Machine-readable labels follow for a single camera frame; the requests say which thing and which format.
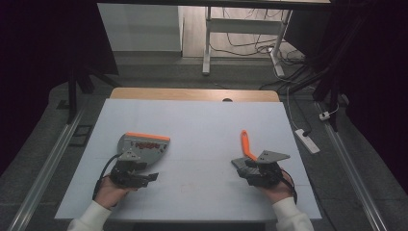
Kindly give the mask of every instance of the person's arm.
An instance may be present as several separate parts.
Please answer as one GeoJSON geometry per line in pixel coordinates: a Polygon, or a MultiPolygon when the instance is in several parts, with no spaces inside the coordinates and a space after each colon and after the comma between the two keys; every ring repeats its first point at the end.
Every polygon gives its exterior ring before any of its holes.
{"type": "MultiPolygon", "coordinates": [[[[285,179],[293,183],[291,177],[282,171],[285,179]]],[[[293,194],[287,185],[280,182],[271,189],[259,188],[272,203],[272,209],[278,219],[276,228],[278,231],[312,231],[312,222],[306,214],[300,212],[294,204],[293,194]]]]}
{"type": "Polygon", "coordinates": [[[80,218],[69,223],[68,231],[101,231],[106,219],[111,214],[111,208],[128,192],[137,189],[118,188],[109,177],[102,179],[101,187],[95,200],[80,218]]]}

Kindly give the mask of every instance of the white tabletop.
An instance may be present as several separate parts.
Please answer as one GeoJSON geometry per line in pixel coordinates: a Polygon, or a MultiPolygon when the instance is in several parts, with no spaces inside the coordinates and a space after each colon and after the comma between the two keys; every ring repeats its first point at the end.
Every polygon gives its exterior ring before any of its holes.
{"type": "Polygon", "coordinates": [[[251,151],[290,154],[279,162],[295,182],[298,207],[321,218],[282,103],[108,99],[56,218],[78,218],[91,201],[103,166],[126,132],[170,137],[165,156],[143,174],[159,172],[147,188],[129,193],[113,219],[130,221],[268,221],[267,199],[238,176],[240,134],[251,151]]]}

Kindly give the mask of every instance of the aluminum rail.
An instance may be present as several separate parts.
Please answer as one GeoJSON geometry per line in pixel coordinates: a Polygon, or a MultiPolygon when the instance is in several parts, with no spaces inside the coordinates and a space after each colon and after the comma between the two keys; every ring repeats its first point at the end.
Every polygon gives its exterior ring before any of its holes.
{"type": "Polygon", "coordinates": [[[14,219],[9,226],[8,231],[23,231],[27,228],[28,223],[36,210],[39,201],[41,200],[48,183],[53,176],[61,157],[63,156],[66,147],[69,144],[69,140],[84,114],[85,108],[89,104],[89,97],[86,97],[78,114],[73,118],[71,124],[66,124],[63,128],[60,136],[58,137],[53,149],[48,155],[42,169],[40,170],[33,186],[27,193],[24,201],[22,202],[18,212],[15,214],[14,219]]]}
{"type": "MultiPolygon", "coordinates": [[[[322,113],[323,110],[320,107],[318,102],[315,102],[317,110],[322,113]]],[[[375,231],[386,231],[387,226],[384,219],[382,218],[378,208],[375,205],[374,200],[371,197],[369,190],[363,182],[363,179],[360,176],[356,166],[354,165],[353,160],[350,157],[342,138],[338,133],[336,133],[329,123],[324,123],[327,134],[332,141],[337,154],[339,155],[340,161],[343,164],[344,170],[350,180],[351,185],[354,188],[357,196],[360,198],[363,208],[366,212],[367,218],[371,224],[372,230],[375,231]]]]}

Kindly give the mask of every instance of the cable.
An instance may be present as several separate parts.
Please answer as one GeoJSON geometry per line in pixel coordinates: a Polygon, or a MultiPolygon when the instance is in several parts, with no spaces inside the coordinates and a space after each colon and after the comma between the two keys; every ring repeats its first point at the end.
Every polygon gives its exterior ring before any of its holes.
{"type": "MultiPolygon", "coordinates": [[[[303,71],[305,71],[305,69],[307,69],[307,68],[308,68],[308,67],[307,67],[306,65],[301,66],[301,67],[298,68],[291,76],[289,76],[287,79],[292,79],[295,75],[300,75],[300,74],[303,73],[303,71]]],[[[280,82],[282,82],[282,80],[278,80],[278,81],[276,81],[276,82],[272,82],[272,83],[267,83],[267,84],[261,85],[261,86],[258,88],[258,90],[261,90],[261,89],[263,89],[263,88],[266,87],[266,86],[271,86],[271,85],[278,84],[278,83],[280,83],[280,82]]],[[[281,89],[282,87],[286,86],[286,84],[284,84],[284,85],[282,85],[282,86],[280,86],[280,87],[278,88],[278,90],[277,90],[278,94],[281,94],[281,93],[280,93],[280,89],[281,89]]]]}
{"type": "Polygon", "coordinates": [[[222,89],[224,89],[224,90],[230,90],[230,89],[228,89],[228,88],[226,88],[225,86],[223,86],[223,85],[219,85],[218,83],[216,83],[216,82],[213,82],[213,81],[210,81],[212,84],[214,84],[215,86],[217,86],[217,87],[220,87],[220,88],[222,88],[222,89]]]}
{"type": "MultiPolygon", "coordinates": [[[[267,14],[268,14],[268,12],[265,12],[264,21],[267,19],[267,14]]],[[[258,51],[257,45],[258,45],[258,41],[259,41],[260,38],[261,38],[261,35],[258,36],[258,38],[256,39],[256,42],[255,42],[255,50],[257,50],[257,51],[258,51]]]]}
{"type": "Polygon", "coordinates": [[[273,69],[273,73],[275,74],[276,79],[280,80],[280,81],[284,81],[287,83],[293,83],[293,84],[299,84],[299,82],[295,82],[295,81],[290,81],[290,80],[286,80],[286,79],[281,79],[278,77],[278,74],[276,73],[275,68],[273,69]]]}
{"type": "Polygon", "coordinates": [[[276,14],[274,14],[274,15],[272,15],[272,16],[269,16],[268,11],[269,11],[269,10],[267,10],[267,16],[268,16],[268,17],[275,17],[275,16],[277,16],[279,13],[282,12],[282,10],[279,10],[276,14]]]}
{"type": "Polygon", "coordinates": [[[238,53],[234,53],[234,52],[227,51],[227,50],[218,50],[218,49],[215,49],[215,48],[211,45],[211,43],[210,43],[210,47],[211,47],[213,50],[215,50],[215,51],[225,52],[225,53],[229,53],[229,54],[233,54],[233,55],[238,55],[238,56],[251,56],[251,55],[257,55],[257,54],[258,54],[258,51],[257,51],[257,52],[254,52],[254,53],[249,53],[249,54],[238,54],[238,53]]]}
{"type": "Polygon", "coordinates": [[[304,62],[304,60],[303,59],[288,59],[288,55],[290,54],[290,53],[292,53],[292,52],[294,52],[294,51],[291,51],[291,52],[289,52],[287,55],[286,55],[286,59],[285,58],[283,58],[283,55],[282,55],[282,52],[281,51],[279,51],[279,54],[280,54],[280,59],[279,59],[279,61],[280,62],[282,62],[282,63],[284,63],[284,64],[286,64],[286,65],[294,65],[294,64],[304,64],[305,62],[304,62]]]}
{"type": "MultiPolygon", "coordinates": [[[[247,16],[245,19],[247,19],[247,18],[249,18],[250,16],[252,16],[253,13],[255,12],[255,10],[256,10],[256,9],[250,10],[250,11],[249,11],[250,15],[247,16]]],[[[225,18],[225,14],[228,15],[228,18],[231,18],[231,16],[229,15],[228,11],[226,11],[225,8],[222,8],[222,17],[223,17],[223,18],[225,18]]],[[[265,43],[265,42],[271,42],[271,41],[275,41],[275,40],[276,40],[276,38],[275,38],[275,39],[269,39],[269,40],[259,41],[259,37],[258,37],[258,40],[257,40],[256,42],[244,43],[244,44],[233,44],[232,41],[231,41],[231,39],[230,39],[230,37],[229,37],[229,33],[226,33],[226,34],[227,34],[228,42],[229,42],[230,45],[232,45],[232,46],[248,46],[248,45],[255,45],[255,46],[256,46],[257,43],[265,43]]]]}
{"type": "Polygon", "coordinates": [[[255,10],[256,10],[256,9],[251,9],[251,10],[249,10],[248,16],[247,16],[246,18],[244,18],[244,19],[247,19],[247,18],[249,18],[250,16],[252,16],[252,15],[254,14],[255,10]]]}
{"type": "Polygon", "coordinates": [[[294,188],[294,181],[293,178],[291,177],[291,175],[284,169],[282,169],[282,171],[284,171],[286,174],[289,175],[289,178],[291,178],[291,181],[293,182],[293,184],[291,184],[290,182],[288,182],[288,180],[286,180],[284,177],[279,177],[280,180],[289,187],[289,189],[291,189],[292,193],[293,193],[293,199],[294,199],[294,203],[297,204],[297,191],[294,188]]]}
{"type": "Polygon", "coordinates": [[[121,156],[121,155],[122,155],[122,153],[119,153],[119,154],[114,155],[113,157],[111,157],[111,159],[109,159],[108,163],[105,164],[105,166],[103,167],[103,170],[102,170],[102,172],[101,172],[101,175],[99,176],[99,179],[96,181],[95,188],[93,189],[92,200],[94,200],[94,199],[96,198],[96,196],[97,196],[97,194],[98,194],[98,192],[99,192],[99,188],[100,188],[100,186],[101,186],[102,179],[103,179],[103,177],[104,177],[104,175],[105,175],[106,168],[108,168],[108,166],[109,166],[109,164],[111,163],[111,161],[113,161],[115,158],[118,158],[118,157],[121,156]]]}
{"type": "Polygon", "coordinates": [[[329,114],[332,115],[332,114],[336,113],[336,112],[339,110],[339,107],[340,107],[340,106],[339,106],[339,103],[337,103],[337,109],[336,109],[335,111],[329,113],[329,114]]]}
{"type": "Polygon", "coordinates": [[[289,87],[288,87],[288,93],[287,93],[286,100],[288,102],[288,111],[289,111],[289,116],[291,118],[291,122],[292,122],[293,126],[296,128],[296,130],[299,130],[299,128],[296,126],[296,124],[294,124],[294,121],[293,121],[293,118],[292,118],[291,105],[289,104],[289,87]]]}
{"type": "Polygon", "coordinates": [[[299,51],[299,50],[295,49],[293,51],[288,52],[284,60],[287,62],[292,62],[292,63],[304,63],[304,57],[302,59],[289,59],[289,54],[296,52],[296,51],[299,51]]]}
{"type": "MultiPolygon", "coordinates": [[[[303,66],[301,66],[294,74],[292,74],[290,77],[288,77],[288,79],[291,79],[291,80],[295,80],[295,79],[297,79],[304,71],[306,71],[306,70],[308,70],[310,67],[309,66],[307,66],[307,65],[303,65],[303,66]]],[[[281,89],[282,88],[284,88],[284,87],[286,87],[286,86],[288,86],[290,83],[286,83],[286,84],[284,84],[284,85],[282,85],[281,87],[279,87],[277,90],[276,90],[276,92],[278,93],[278,94],[283,94],[282,92],[281,92],[281,89]]]]}

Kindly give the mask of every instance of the white sleeve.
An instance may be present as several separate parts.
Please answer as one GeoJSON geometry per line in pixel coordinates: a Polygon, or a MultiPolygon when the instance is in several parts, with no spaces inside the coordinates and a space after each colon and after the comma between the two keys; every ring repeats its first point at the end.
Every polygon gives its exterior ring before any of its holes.
{"type": "Polygon", "coordinates": [[[69,223],[67,231],[101,231],[110,214],[110,210],[92,201],[80,218],[69,223]]]}
{"type": "Polygon", "coordinates": [[[272,205],[278,222],[279,231],[310,231],[314,230],[312,222],[306,214],[300,212],[294,204],[293,197],[280,200],[272,205]]]}

